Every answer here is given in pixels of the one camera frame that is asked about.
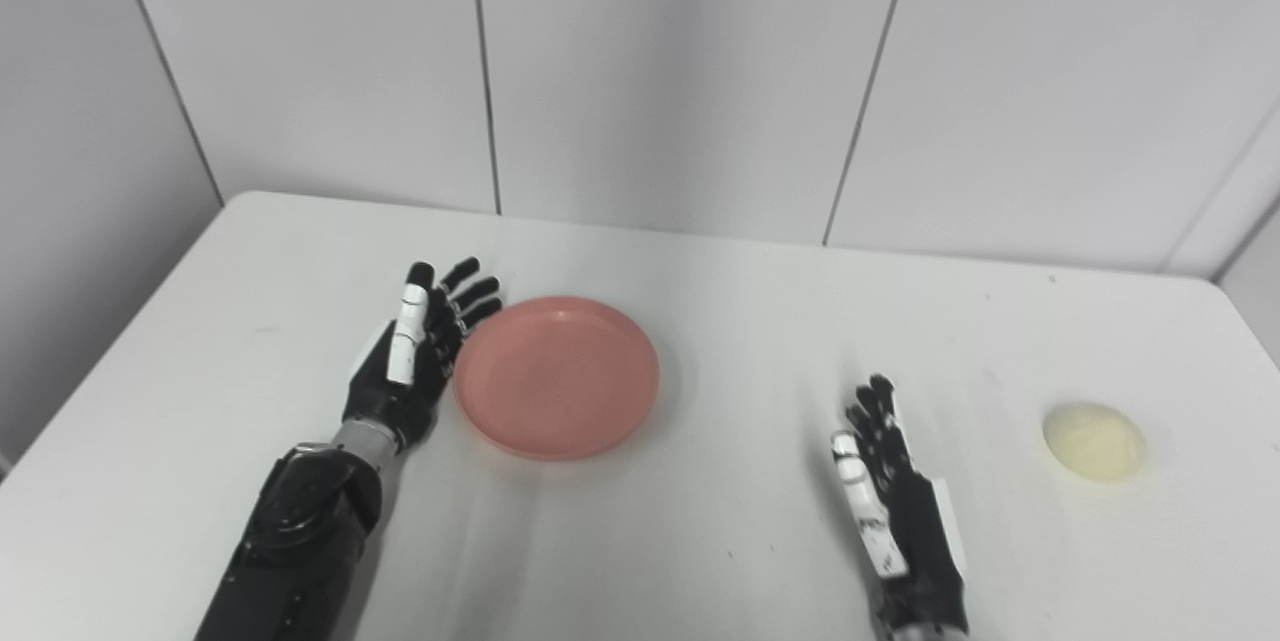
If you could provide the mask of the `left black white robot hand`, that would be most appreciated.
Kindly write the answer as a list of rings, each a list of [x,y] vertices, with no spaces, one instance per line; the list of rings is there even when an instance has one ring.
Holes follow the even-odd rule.
[[[396,450],[422,441],[463,345],[502,310],[499,290],[474,255],[443,276],[431,264],[412,264],[396,313],[348,383],[343,423],[371,423]]]

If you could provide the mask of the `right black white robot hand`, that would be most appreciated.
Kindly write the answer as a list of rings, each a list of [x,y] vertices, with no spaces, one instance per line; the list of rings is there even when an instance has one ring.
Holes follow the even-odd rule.
[[[882,640],[968,640],[965,557],[948,490],[914,464],[890,377],[872,375],[829,440],[870,569]]]

